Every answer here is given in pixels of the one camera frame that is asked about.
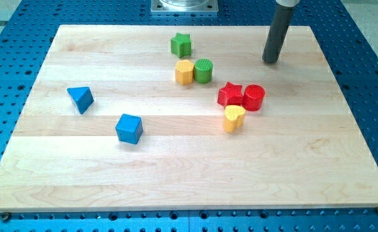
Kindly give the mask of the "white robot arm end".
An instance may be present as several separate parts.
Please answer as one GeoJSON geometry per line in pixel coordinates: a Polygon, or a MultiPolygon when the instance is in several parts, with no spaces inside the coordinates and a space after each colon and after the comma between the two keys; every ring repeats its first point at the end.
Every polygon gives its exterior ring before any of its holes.
{"type": "Polygon", "coordinates": [[[281,6],[294,8],[296,5],[299,4],[300,0],[276,0],[276,2],[281,6]]]}

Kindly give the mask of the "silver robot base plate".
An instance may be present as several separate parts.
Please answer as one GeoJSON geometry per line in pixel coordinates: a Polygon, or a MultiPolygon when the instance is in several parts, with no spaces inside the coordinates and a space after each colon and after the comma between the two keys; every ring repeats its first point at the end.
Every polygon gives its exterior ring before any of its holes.
{"type": "Polygon", "coordinates": [[[151,0],[152,13],[217,13],[218,0],[151,0]]]}

